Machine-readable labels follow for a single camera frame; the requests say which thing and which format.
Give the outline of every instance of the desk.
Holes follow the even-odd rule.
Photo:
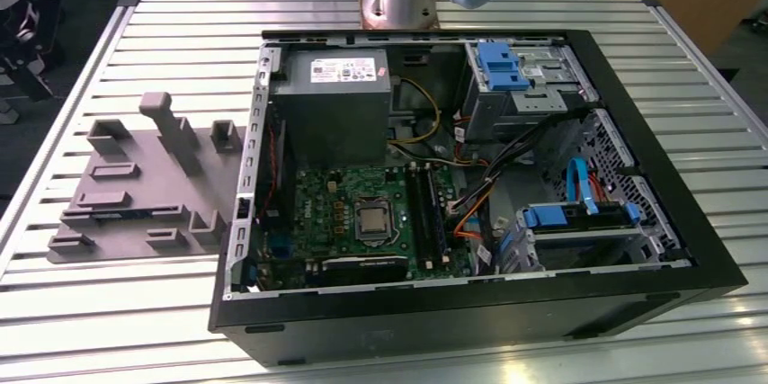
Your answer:
[[[261,33],[358,28],[357,0],[142,0],[121,6],[0,221],[0,377],[77,383],[765,382],[768,133],[661,8],[639,0],[438,1],[446,29],[586,29],[606,53],[750,285],[630,332],[577,343],[267,372],[207,330],[217,256],[50,264],[95,119],[141,120],[149,89],[193,126],[247,124]],[[285,373],[270,376],[269,373]]]

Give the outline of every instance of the cable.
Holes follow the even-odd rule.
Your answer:
[[[603,184],[601,184],[601,180],[598,180],[598,176],[595,174],[590,174],[590,181],[595,187],[595,193],[598,195],[598,199],[601,201],[609,201],[609,196],[606,194],[606,190],[603,189]]]
[[[267,200],[265,200],[265,207],[259,212],[259,221],[262,221],[262,218],[265,217],[265,212],[270,207],[273,195],[278,189],[278,156],[275,152],[275,129],[273,129],[273,126],[270,126],[270,167],[273,170],[273,185],[270,186],[270,194],[267,195]]]
[[[475,161],[470,159],[462,159],[462,146],[463,143],[457,141],[457,146],[454,146],[454,161],[459,162],[461,164],[475,164]],[[478,164],[483,166],[489,166],[489,161],[485,159],[478,159]]]
[[[505,165],[534,149],[538,140],[545,136],[550,127],[558,125],[563,121],[579,119],[593,112],[595,108],[601,107],[601,103],[587,103],[582,108],[571,112],[551,114],[543,121],[537,123],[535,126],[514,139],[507,146],[505,146],[497,157],[491,160],[482,177],[485,179],[483,182],[454,203],[453,208],[459,209],[475,196],[483,193],[486,188],[493,185],[499,178]]]
[[[454,165],[454,166],[467,166],[467,164],[459,164],[454,161],[450,161],[449,159],[441,159],[439,157],[426,157],[426,156],[421,156],[417,153],[414,153],[411,150],[409,150],[406,147],[403,147],[401,144],[398,143],[389,143],[402,154],[405,154],[406,156],[409,156],[413,159],[417,159],[419,161],[427,161],[427,162],[438,162],[441,164],[446,164],[446,165]]]
[[[441,127],[441,108],[438,107],[438,102],[435,101],[435,98],[433,97],[430,92],[426,90],[426,88],[422,87],[421,84],[418,84],[411,78],[402,78],[402,81],[405,83],[409,83],[410,85],[413,85],[417,88],[417,90],[422,93],[422,95],[429,99],[430,103],[433,104],[433,108],[435,109],[435,123],[433,124],[433,129],[430,130],[430,132],[427,134],[425,134],[423,136],[417,137],[417,138],[393,139],[390,141],[391,144],[414,144],[414,143],[418,143],[419,141],[423,141],[427,138],[433,137],[435,135],[435,133],[438,132],[438,129]]]
[[[462,218],[462,221],[459,222],[459,225],[457,226],[457,228],[454,229],[454,236],[455,237],[475,237],[475,238],[482,238],[477,233],[470,233],[470,232],[465,232],[462,231],[462,228],[465,226],[465,224],[467,223],[467,220],[470,220],[470,217],[473,216],[473,214],[478,211],[478,208],[481,207],[481,204],[483,204],[483,201],[487,200],[489,195],[491,195],[491,191],[494,190],[494,188],[489,189],[489,192],[486,192],[486,194],[478,199],[478,201],[475,202],[475,205],[473,206],[473,208],[470,209],[470,211],[467,212],[467,214],[465,215],[465,217]]]

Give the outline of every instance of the floor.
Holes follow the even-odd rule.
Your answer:
[[[66,21],[59,40],[67,53],[66,64],[46,75],[54,92],[67,97],[79,78],[79,72],[91,54],[118,0],[65,0]],[[738,67],[741,72],[734,86],[768,122],[768,35],[751,33],[741,27],[713,58],[718,67]],[[22,117],[17,125],[0,126],[0,215],[7,207],[47,131],[55,120],[63,100],[33,103],[14,87],[0,87],[5,97]]]

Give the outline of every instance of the red wire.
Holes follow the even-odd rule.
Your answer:
[[[278,157],[275,152],[275,130],[270,127],[270,167],[273,170],[273,185],[270,186],[270,195],[267,195],[267,200],[265,201],[265,207],[259,212],[259,220],[265,217],[265,212],[270,207],[270,202],[273,200],[273,195],[278,190]]]

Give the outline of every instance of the yellow wire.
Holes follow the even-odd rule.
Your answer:
[[[422,137],[406,138],[406,139],[391,139],[390,140],[390,143],[395,143],[395,144],[414,144],[414,143],[418,143],[419,141],[423,141],[427,138],[433,137],[435,135],[435,133],[438,132],[438,129],[441,126],[441,108],[438,107],[438,103],[435,102],[435,98],[433,97],[430,92],[426,90],[426,88],[422,87],[421,84],[418,84],[411,78],[402,78],[402,81],[405,81],[406,83],[413,85],[419,90],[419,92],[422,92],[425,97],[430,100],[430,103],[433,104],[433,108],[435,109],[435,123],[433,124],[433,129],[430,130],[430,132],[427,134],[425,134]]]

